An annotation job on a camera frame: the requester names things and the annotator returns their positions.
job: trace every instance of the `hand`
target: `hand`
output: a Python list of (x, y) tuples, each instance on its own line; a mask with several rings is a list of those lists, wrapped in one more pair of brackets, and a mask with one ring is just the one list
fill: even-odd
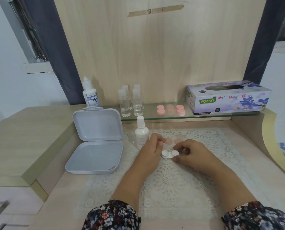
[(130, 170), (145, 180), (156, 170), (165, 141), (160, 134), (152, 134), (150, 140), (139, 151)]
[(185, 149), (185, 155), (172, 158), (174, 162), (193, 167), (208, 175), (212, 175), (218, 168), (224, 165), (203, 143), (193, 139), (187, 139), (174, 146), (181, 153)]

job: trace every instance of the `case lid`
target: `case lid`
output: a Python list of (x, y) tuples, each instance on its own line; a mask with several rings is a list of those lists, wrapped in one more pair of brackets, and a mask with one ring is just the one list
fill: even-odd
[(83, 141), (120, 140), (121, 117), (115, 109), (90, 106), (73, 113), (73, 121)]

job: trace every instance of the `white contact lens case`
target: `white contact lens case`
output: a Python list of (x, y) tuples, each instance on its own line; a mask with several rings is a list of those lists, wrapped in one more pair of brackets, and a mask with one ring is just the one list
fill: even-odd
[(177, 150), (173, 150), (172, 152), (169, 152), (167, 150), (163, 150), (161, 156), (164, 159), (171, 159), (174, 156), (178, 156), (178, 155), (179, 155), (179, 152)]

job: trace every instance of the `white spray bottle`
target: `white spray bottle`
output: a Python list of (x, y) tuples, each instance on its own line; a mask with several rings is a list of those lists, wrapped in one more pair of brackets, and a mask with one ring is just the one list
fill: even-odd
[(87, 77), (84, 77), (82, 85), (84, 88), (83, 95), (87, 106), (100, 106), (97, 91), (95, 88), (92, 88), (91, 81)]
[(145, 126), (143, 116), (137, 117), (137, 128), (135, 130), (137, 148), (140, 150), (149, 140), (149, 129)]

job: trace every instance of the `tissue box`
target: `tissue box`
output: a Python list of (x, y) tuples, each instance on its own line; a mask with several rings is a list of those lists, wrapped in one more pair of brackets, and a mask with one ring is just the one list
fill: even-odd
[(186, 86), (185, 99), (194, 115), (260, 111), (271, 90), (251, 81)]

